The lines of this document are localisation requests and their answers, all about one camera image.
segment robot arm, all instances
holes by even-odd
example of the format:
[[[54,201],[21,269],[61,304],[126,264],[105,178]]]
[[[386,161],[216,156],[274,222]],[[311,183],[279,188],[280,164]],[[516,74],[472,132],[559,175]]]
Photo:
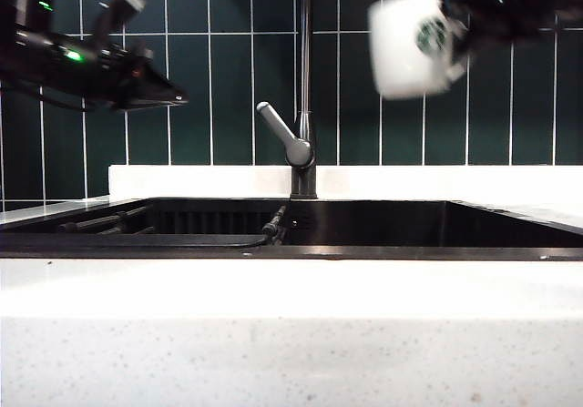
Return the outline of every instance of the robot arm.
[[[457,53],[534,37],[554,27],[555,15],[572,20],[583,14],[583,0],[445,0],[452,15],[470,14],[471,23]]]

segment backsplash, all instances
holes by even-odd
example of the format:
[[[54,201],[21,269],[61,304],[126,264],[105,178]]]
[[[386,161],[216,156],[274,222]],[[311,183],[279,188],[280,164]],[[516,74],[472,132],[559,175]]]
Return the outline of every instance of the backsplash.
[[[56,31],[87,36],[107,1],[56,0]],[[314,0],[319,163],[583,164],[583,30],[482,54],[446,95],[382,102],[366,31],[375,1]],[[185,107],[84,115],[5,92],[3,208],[107,194],[112,164],[284,164],[254,107],[267,100],[293,120],[297,10],[295,0],[148,0],[115,38],[145,39],[157,68],[189,91]]]

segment black sink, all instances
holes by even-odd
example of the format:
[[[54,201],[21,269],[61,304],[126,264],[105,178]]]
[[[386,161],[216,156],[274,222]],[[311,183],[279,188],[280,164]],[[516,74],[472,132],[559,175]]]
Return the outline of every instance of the black sink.
[[[288,245],[583,247],[583,229],[536,223],[459,202],[294,202],[284,226]]]
[[[270,222],[276,232],[268,237]],[[120,202],[0,226],[0,257],[48,256],[572,260],[583,259],[583,229],[459,202],[191,198]]]

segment faucet spout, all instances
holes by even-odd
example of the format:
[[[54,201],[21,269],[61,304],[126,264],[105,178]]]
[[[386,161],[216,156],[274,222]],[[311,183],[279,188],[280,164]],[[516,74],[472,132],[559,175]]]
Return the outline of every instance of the faucet spout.
[[[291,164],[291,198],[317,199],[316,136],[312,121],[312,0],[300,0],[302,6],[300,40],[302,42],[302,95],[300,114],[295,122],[295,134],[285,125],[267,102],[257,105],[273,132],[285,145]]]

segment mug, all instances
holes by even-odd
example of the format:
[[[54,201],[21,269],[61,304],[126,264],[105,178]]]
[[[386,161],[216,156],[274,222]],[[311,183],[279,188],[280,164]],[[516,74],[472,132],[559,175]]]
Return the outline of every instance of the mug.
[[[443,0],[383,0],[371,6],[374,83],[386,99],[435,95],[449,90],[467,69],[454,63],[454,40],[465,32],[445,16]]]

